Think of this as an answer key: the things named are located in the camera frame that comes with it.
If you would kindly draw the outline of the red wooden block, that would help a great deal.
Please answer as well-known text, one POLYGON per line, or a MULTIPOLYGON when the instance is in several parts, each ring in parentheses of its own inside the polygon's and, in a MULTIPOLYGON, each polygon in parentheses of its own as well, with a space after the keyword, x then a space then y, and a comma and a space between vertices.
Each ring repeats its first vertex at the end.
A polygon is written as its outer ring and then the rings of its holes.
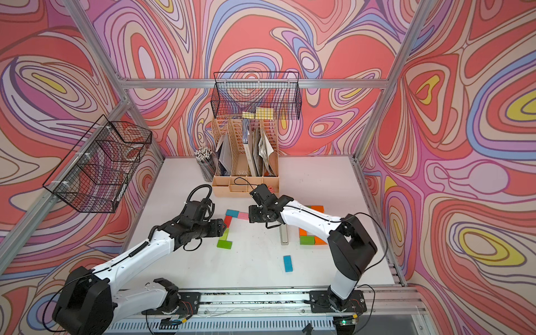
POLYGON ((233 218, 231 216, 226 216, 225 219, 224 219, 224 223, 226 225, 227 228, 230 227, 231 223, 232 223, 232 220, 233 218))

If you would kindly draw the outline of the dark green block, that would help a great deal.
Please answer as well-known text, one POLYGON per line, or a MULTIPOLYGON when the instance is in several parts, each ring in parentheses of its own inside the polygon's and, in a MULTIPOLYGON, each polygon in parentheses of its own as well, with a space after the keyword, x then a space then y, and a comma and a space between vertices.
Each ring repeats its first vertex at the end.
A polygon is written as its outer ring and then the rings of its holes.
POLYGON ((315 237, 310 235, 300 235, 301 245, 315 245, 315 237))

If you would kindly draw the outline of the teal block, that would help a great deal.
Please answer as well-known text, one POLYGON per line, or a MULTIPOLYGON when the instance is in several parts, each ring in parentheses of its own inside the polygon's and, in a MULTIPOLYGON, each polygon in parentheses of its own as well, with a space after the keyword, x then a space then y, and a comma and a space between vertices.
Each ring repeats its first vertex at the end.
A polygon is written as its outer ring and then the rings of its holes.
POLYGON ((283 265, 286 273, 293 272, 293 261, 290 255, 283 257, 283 265))
POLYGON ((238 218, 240 216, 240 212, 233 209, 228 209, 226 211, 226 216, 231 216, 233 218, 238 218))

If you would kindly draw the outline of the pink wooden block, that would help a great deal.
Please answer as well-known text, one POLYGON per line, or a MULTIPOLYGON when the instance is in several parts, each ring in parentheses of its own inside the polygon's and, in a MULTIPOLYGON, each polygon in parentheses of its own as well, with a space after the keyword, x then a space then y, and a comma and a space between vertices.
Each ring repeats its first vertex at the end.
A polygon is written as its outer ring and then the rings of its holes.
POLYGON ((239 215, 238 215, 238 219, 248 221, 248 220, 249 220, 249 216, 248 216, 248 214, 245 213, 245 212, 240 212, 239 215))

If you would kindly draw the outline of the teal block front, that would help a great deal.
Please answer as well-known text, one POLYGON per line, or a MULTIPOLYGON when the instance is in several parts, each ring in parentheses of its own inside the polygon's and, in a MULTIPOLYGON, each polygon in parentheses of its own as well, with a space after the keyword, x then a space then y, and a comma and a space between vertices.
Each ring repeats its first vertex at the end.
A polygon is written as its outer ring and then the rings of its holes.
POLYGON ((283 257, 283 265, 286 273, 293 272, 293 261, 290 255, 283 257))

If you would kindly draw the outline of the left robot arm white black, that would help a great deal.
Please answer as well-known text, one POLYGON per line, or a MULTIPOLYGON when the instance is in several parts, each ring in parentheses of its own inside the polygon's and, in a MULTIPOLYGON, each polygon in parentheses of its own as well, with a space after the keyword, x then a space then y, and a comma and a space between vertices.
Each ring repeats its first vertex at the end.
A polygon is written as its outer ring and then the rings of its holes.
POLYGON ((178 287, 164 278, 134 289, 124 286, 149 265, 185 247, 193 240, 221 237, 226 225, 213 217, 215 204, 208 198, 189 200, 181 213, 123 254, 91 269, 73 270, 59 291, 52 313, 57 325, 70 334, 103 334, 111 324, 147 310, 174 314, 184 307, 178 287))

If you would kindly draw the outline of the light green block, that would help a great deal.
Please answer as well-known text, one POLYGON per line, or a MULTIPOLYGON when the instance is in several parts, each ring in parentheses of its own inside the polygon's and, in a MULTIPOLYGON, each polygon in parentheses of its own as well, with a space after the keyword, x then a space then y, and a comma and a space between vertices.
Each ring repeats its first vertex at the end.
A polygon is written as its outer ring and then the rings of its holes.
POLYGON ((226 228, 223 235, 219 238, 221 241, 226 241, 228 239, 228 234, 229 234, 229 231, 230 229, 229 228, 226 228))

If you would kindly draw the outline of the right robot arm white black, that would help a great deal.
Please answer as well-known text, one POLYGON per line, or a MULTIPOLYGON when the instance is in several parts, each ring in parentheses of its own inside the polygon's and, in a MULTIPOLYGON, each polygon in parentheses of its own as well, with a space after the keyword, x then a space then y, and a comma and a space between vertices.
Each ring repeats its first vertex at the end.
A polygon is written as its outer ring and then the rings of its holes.
POLYGON ((264 223, 267 229, 287 225, 311 233, 327 243, 336 268, 333 282, 325 291, 310 292, 314 313, 345 312, 352 306, 352 294, 368 269, 378 247, 356 214, 330 216, 307 207, 288 195, 277 196, 266 184, 255 187, 248 208, 250 223, 264 223))

